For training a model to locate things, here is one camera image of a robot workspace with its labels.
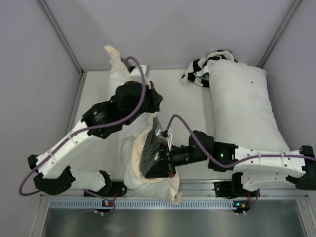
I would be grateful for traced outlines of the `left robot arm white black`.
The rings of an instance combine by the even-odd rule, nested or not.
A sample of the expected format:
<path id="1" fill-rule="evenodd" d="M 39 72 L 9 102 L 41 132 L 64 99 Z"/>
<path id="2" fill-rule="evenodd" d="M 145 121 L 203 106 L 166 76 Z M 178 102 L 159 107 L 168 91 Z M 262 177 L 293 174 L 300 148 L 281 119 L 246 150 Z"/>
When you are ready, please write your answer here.
<path id="1" fill-rule="evenodd" d="M 152 85 L 128 81 L 105 102 L 94 104 L 73 130 L 42 155 L 28 157 L 38 192 L 58 195 L 67 190 L 84 190 L 105 196 L 112 189 L 106 171 L 82 171 L 70 167 L 81 153 L 97 142 L 132 124 L 142 114 L 159 111 L 163 97 Z"/>

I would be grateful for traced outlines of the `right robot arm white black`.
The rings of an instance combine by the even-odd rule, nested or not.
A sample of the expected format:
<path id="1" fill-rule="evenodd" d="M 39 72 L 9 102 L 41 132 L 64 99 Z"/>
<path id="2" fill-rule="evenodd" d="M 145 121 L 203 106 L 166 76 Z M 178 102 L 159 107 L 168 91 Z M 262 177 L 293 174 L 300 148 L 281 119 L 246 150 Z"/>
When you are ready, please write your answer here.
<path id="1" fill-rule="evenodd" d="M 180 147 L 168 143 L 165 131 L 150 132 L 140 171 L 148 179 L 173 178 L 176 167 L 205 160 L 214 172 L 232 172 L 229 181 L 214 182 L 217 197 L 255 197 L 259 189 L 274 187 L 316 189 L 316 158 L 311 146 L 284 153 L 264 152 L 216 142 L 214 137 L 197 130 L 190 133 L 188 145 Z"/>

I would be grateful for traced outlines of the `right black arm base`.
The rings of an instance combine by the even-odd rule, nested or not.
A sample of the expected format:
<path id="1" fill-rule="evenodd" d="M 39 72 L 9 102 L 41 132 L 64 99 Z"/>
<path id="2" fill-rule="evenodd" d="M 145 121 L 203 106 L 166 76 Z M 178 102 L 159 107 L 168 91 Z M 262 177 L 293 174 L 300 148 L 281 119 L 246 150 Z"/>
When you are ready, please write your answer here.
<path id="1" fill-rule="evenodd" d="M 214 182 L 214 190 L 218 198 L 248 198 L 256 197 L 257 191 L 247 191 L 241 183 L 242 172 L 237 172 L 232 175 L 231 181 Z"/>

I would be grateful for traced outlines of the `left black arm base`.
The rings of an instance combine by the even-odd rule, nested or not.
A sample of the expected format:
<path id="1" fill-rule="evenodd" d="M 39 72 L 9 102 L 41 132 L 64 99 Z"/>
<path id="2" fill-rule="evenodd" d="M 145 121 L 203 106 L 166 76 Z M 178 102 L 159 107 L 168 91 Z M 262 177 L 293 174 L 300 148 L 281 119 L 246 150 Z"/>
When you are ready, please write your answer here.
<path id="1" fill-rule="evenodd" d="M 94 192 L 89 190 L 89 192 L 92 192 L 92 194 L 87 193 L 84 191 L 83 196 L 84 197 L 123 197 L 127 192 L 127 186 L 124 184 L 123 181 L 113 181 L 111 185 L 106 185 L 101 190 Z"/>

